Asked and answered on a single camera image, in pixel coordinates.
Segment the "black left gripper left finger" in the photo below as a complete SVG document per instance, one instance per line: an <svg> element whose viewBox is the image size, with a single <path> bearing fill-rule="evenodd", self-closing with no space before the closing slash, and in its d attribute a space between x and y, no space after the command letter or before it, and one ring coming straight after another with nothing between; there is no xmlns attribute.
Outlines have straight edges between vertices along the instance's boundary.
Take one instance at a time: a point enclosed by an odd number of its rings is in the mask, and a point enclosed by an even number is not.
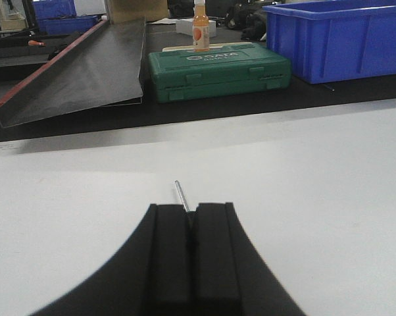
<svg viewBox="0 0 396 316"><path fill-rule="evenodd" d="M36 315L189 315L188 234L181 205L150 205L100 269Z"/></svg>

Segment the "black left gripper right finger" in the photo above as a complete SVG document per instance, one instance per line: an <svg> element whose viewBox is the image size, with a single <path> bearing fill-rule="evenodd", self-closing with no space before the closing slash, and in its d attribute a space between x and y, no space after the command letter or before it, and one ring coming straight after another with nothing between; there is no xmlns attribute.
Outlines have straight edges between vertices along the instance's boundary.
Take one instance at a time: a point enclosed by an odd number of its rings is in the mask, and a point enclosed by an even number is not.
<svg viewBox="0 0 396 316"><path fill-rule="evenodd" d="M194 212L195 297L201 315L304 315L260 256L232 203Z"/></svg>

